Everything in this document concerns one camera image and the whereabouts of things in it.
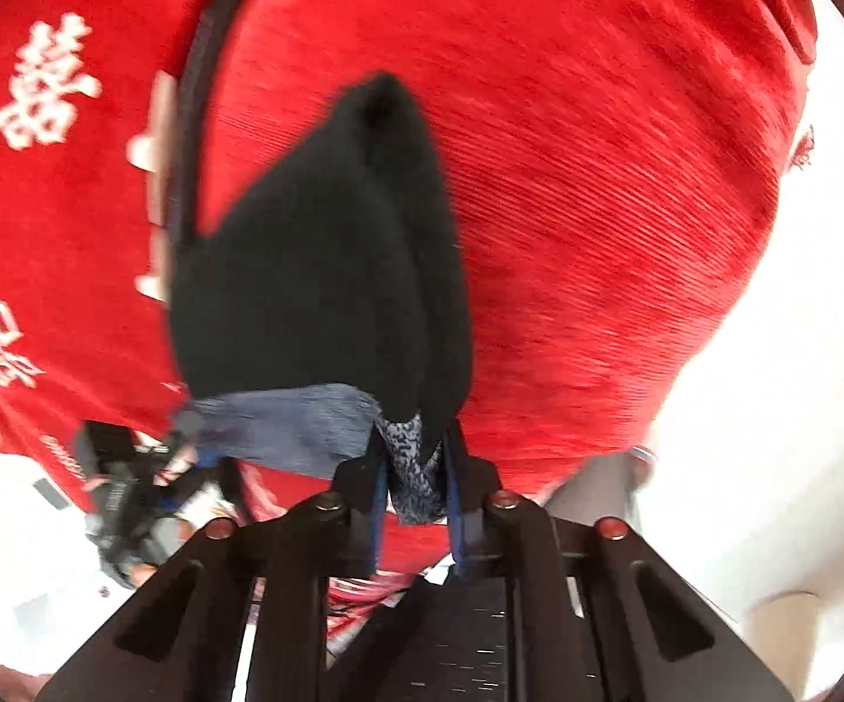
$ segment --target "red fabric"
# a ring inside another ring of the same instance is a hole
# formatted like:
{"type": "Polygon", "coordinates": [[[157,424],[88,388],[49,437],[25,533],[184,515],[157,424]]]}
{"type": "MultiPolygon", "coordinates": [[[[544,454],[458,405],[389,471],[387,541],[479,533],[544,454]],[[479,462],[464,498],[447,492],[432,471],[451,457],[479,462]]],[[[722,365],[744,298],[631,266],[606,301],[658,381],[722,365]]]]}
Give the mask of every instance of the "red fabric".
{"type": "MultiPolygon", "coordinates": [[[[536,493],[642,441],[742,293],[814,38],[810,0],[250,0],[219,68],[202,224],[341,86],[397,74],[461,227],[469,445],[536,493]]],[[[428,534],[400,541],[434,556],[428,534]]]]}
{"type": "MultiPolygon", "coordinates": [[[[155,71],[177,74],[202,1],[0,0],[0,107],[32,23],[64,13],[92,29],[81,71],[102,84],[69,98],[64,143],[13,150],[0,133],[0,301],[21,332],[7,350],[42,372],[0,386],[0,450],[38,459],[81,505],[65,449],[79,420],[158,435],[184,398],[163,309],[133,289],[149,223],[145,173],[124,149],[146,127],[155,71]]],[[[814,33],[809,0],[250,0],[208,120],[203,227],[341,86],[399,75],[461,227],[468,440],[536,493],[639,442],[742,292],[814,33]]],[[[286,507],[325,485],[258,478],[286,507]]],[[[444,552],[444,528],[388,520],[386,546],[383,568],[416,570],[444,552]]]]}

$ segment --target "red blanket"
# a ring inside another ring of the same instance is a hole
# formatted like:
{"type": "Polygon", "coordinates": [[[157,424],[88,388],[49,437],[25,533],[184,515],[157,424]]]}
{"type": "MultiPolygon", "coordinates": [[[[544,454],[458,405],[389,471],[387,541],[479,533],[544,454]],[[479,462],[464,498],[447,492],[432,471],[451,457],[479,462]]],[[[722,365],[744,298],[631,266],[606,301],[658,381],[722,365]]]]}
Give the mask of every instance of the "red blanket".
{"type": "MultiPolygon", "coordinates": [[[[163,307],[135,290],[146,179],[125,149],[202,2],[0,0],[0,451],[81,505],[79,420],[158,435],[185,398],[163,307]]],[[[742,292],[814,36],[809,0],[248,0],[208,120],[202,226],[339,88],[397,74],[461,228],[469,445],[541,493],[639,442],[742,292]]],[[[263,514],[324,485],[249,477],[263,514]]],[[[444,551],[443,529],[390,533],[387,569],[444,551]]]]}

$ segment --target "red cloth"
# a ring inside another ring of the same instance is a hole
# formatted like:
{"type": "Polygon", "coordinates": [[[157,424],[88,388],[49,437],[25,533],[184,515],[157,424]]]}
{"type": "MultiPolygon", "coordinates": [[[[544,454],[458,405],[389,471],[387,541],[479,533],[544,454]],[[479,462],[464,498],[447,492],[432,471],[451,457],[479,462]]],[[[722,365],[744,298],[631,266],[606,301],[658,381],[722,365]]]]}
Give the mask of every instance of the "red cloth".
{"type": "MultiPolygon", "coordinates": [[[[23,336],[4,350],[43,372],[0,386],[0,450],[36,457],[79,504],[59,450],[79,420],[159,434],[183,398],[163,310],[133,289],[149,224],[144,173],[123,152],[201,1],[0,0],[0,107],[32,22],[63,13],[92,28],[81,72],[102,84],[68,98],[63,144],[13,150],[0,133],[0,300],[23,336]]],[[[202,224],[339,88],[397,74],[461,227],[469,445],[536,493],[639,442],[739,297],[770,234],[814,36],[809,0],[250,0],[208,119],[202,224]]],[[[258,477],[286,507],[325,485],[258,477]]],[[[442,528],[387,525],[386,569],[444,552],[442,528]]]]}

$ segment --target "ribbed red fabric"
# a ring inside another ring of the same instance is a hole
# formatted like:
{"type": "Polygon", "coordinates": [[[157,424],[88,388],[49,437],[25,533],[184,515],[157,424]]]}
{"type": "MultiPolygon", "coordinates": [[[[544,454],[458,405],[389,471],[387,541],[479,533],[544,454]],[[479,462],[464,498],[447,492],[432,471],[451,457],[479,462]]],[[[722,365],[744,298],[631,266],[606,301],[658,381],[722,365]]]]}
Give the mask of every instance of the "ribbed red fabric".
{"type": "Polygon", "coordinates": [[[742,293],[814,39],[810,0],[250,0],[219,68],[202,222],[340,87],[397,74],[461,227],[469,445],[536,493],[642,440],[742,293]]]}

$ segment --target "black fabric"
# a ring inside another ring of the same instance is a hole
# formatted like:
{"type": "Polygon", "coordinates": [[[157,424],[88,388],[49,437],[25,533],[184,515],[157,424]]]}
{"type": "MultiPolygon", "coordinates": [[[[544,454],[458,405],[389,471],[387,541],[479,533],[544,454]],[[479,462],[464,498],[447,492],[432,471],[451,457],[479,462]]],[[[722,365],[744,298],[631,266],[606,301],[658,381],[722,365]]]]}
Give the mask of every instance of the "black fabric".
{"type": "Polygon", "coordinates": [[[194,398],[343,383],[437,445],[470,387],[458,238],[411,96],[383,74],[176,257],[170,325],[194,398]]]}

